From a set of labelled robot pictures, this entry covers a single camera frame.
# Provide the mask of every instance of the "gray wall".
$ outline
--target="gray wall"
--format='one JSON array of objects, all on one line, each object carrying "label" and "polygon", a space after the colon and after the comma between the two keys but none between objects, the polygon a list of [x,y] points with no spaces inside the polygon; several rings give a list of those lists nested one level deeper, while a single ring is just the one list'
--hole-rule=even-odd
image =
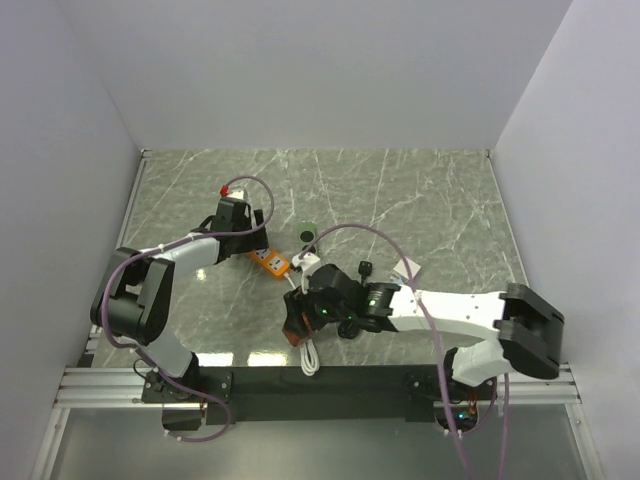
[{"label": "gray wall", "polygon": [[133,179],[131,137],[57,5],[0,6],[0,465],[29,474]]},{"label": "gray wall", "polygon": [[489,148],[570,0],[59,0],[150,148]]},{"label": "gray wall", "polygon": [[637,0],[575,0],[495,152],[530,280],[567,316],[611,479],[640,474],[638,18]]}]

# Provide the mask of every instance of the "marble table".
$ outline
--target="marble table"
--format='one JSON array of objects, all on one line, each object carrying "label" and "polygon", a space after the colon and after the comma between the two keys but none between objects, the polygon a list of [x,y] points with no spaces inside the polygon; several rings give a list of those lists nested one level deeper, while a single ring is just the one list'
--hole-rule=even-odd
[{"label": "marble table", "polygon": [[[481,293],[525,281],[486,151],[154,151],[141,168],[123,242],[133,248],[184,236],[215,212],[226,180],[253,174],[273,189],[276,211],[267,232],[288,258],[298,251],[300,221],[313,221],[320,231],[362,222],[396,239],[422,266],[421,289]],[[262,187],[247,187],[252,206],[267,210]],[[360,260],[372,261],[372,281],[387,281],[399,260],[383,239],[361,230],[332,234],[320,253],[352,278]],[[298,350],[281,332],[287,290],[247,257],[230,258],[175,282],[169,326],[203,365],[299,365]],[[435,362],[429,332],[365,332],[344,340],[329,325],[314,340],[322,365]],[[473,343],[446,334],[443,340],[447,349]],[[135,358],[103,338],[93,365],[124,367]]]}]

